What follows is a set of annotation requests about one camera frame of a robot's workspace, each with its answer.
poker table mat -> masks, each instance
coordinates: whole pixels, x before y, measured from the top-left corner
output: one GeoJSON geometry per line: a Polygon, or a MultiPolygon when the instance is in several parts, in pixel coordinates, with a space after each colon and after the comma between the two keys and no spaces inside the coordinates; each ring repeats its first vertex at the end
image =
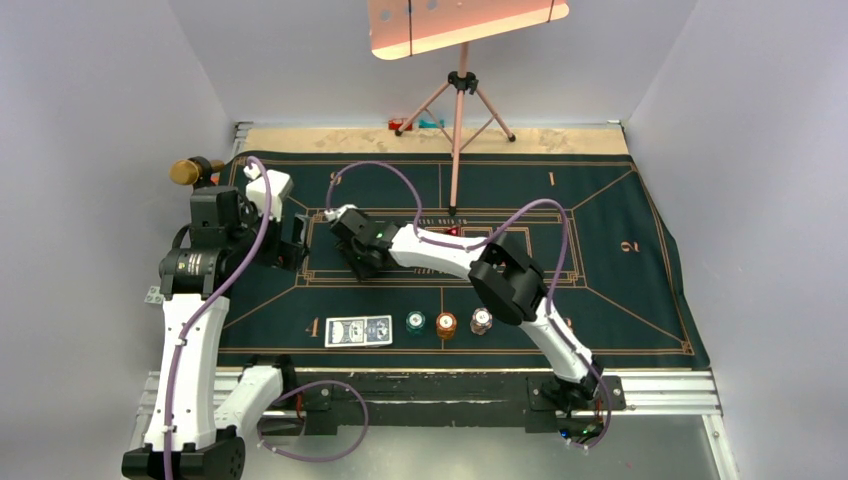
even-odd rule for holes
{"type": "Polygon", "coordinates": [[[358,282],[335,250],[323,215],[330,181],[333,206],[352,203],[376,219],[411,221],[415,202],[390,171],[362,166],[343,178],[347,164],[379,160],[400,169],[418,190],[422,227],[463,236],[488,235],[518,208],[537,198],[556,199],[515,222],[508,235],[553,276],[569,225],[569,247],[555,295],[556,307],[577,337],[605,367],[691,368],[709,358],[683,295],[677,246],[657,213],[629,155],[466,154],[459,170],[458,211],[447,214],[451,158],[447,154],[343,154],[244,152],[221,172],[219,184],[244,188],[249,155],[289,175],[286,238],[292,218],[310,221],[310,254],[298,273],[250,266],[232,290],[218,364],[240,366],[254,354],[290,354],[298,367],[328,368],[538,368],[545,357],[518,328],[495,322],[482,336],[470,329],[481,307],[470,284],[421,268],[394,269],[358,282]],[[421,311],[425,331],[406,331],[406,315],[421,311]],[[436,335],[435,317],[453,313],[453,339],[436,335]],[[393,343],[379,348],[327,349],[328,317],[391,315],[393,343]]]}

white wall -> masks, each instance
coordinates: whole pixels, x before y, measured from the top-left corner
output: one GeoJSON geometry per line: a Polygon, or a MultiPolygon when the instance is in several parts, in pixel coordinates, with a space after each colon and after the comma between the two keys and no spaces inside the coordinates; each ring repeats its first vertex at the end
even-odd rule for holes
{"type": "Polygon", "coordinates": [[[848,4],[701,1],[628,127],[743,478],[848,469],[848,4]]]}
{"type": "Polygon", "coordinates": [[[187,218],[231,128],[165,0],[0,3],[0,479],[120,476],[187,218]]]}
{"type": "MultiPolygon", "coordinates": [[[[458,67],[459,47],[396,61],[374,57],[366,0],[171,4],[236,120],[382,124],[411,114],[458,67]]],[[[694,4],[571,0],[563,20],[472,43],[470,68],[513,125],[627,118],[694,4]]],[[[454,96],[435,108],[448,123],[454,96]]],[[[468,103],[470,124],[488,118],[479,100],[468,103]]]]}

stack of poker chips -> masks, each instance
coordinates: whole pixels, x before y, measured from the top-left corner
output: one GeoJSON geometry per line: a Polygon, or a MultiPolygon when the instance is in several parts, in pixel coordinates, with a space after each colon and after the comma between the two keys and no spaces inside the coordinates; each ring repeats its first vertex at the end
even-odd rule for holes
{"type": "Polygon", "coordinates": [[[492,328],[492,314],[485,308],[474,310],[471,315],[471,331],[477,335],[484,335],[492,328]]]}
{"type": "Polygon", "coordinates": [[[456,333],[456,317],[450,313],[440,313],[436,318],[436,334],[442,340],[450,340],[456,333]]]}
{"type": "Polygon", "coordinates": [[[412,335],[421,335],[424,332],[424,314],[421,312],[409,312],[406,316],[406,331],[412,335]]]}

stack of playing cards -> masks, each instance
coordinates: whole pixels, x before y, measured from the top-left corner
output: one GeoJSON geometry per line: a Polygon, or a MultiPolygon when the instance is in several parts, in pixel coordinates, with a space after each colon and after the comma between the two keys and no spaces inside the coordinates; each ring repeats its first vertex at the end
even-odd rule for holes
{"type": "Polygon", "coordinates": [[[328,318],[325,331],[327,348],[391,345],[392,316],[328,318]]]}

tripod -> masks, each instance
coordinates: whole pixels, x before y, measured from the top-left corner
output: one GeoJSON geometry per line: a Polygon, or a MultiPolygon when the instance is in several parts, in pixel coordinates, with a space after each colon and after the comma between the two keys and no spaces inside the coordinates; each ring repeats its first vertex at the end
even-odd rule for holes
{"type": "Polygon", "coordinates": [[[448,206],[448,214],[451,216],[456,215],[456,194],[458,190],[457,182],[459,181],[459,152],[461,152],[472,140],[477,138],[477,135],[486,129],[492,120],[498,122],[498,125],[501,126],[504,133],[506,134],[506,138],[510,142],[515,141],[515,134],[512,133],[512,130],[506,125],[506,122],[503,121],[500,114],[497,110],[495,110],[492,102],[489,101],[489,98],[483,93],[483,90],[477,86],[478,80],[477,76],[468,71],[468,44],[469,42],[465,42],[461,45],[461,50],[459,53],[459,71],[454,71],[448,74],[448,79],[445,83],[439,87],[430,98],[427,99],[415,113],[409,117],[409,119],[403,123],[397,130],[395,130],[395,135],[398,137],[403,135],[403,131],[406,130],[408,126],[410,126],[415,119],[417,119],[421,112],[427,112],[428,115],[433,119],[433,121],[438,125],[439,129],[442,133],[447,137],[448,141],[451,142],[452,145],[452,155],[453,155],[453,165],[451,170],[451,198],[450,205],[448,206]],[[433,115],[429,110],[430,104],[432,104],[439,95],[441,95],[447,88],[453,85],[456,87],[456,110],[454,112],[454,122],[453,122],[453,137],[448,135],[448,132],[445,131],[444,127],[442,127],[441,122],[433,115]],[[474,135],[471,136],[465,143],[462,142],[462,105],[465,100],[465,92],[468,92],[469,95],[474,95],[477,93],[477,96],[480,97],[480,100],[483,101],[483,104],[486,105],[486,108],[489,109],[489,112],[492,116],[489,120],[483,124],[480,129],[478,129],[474,135]]]}

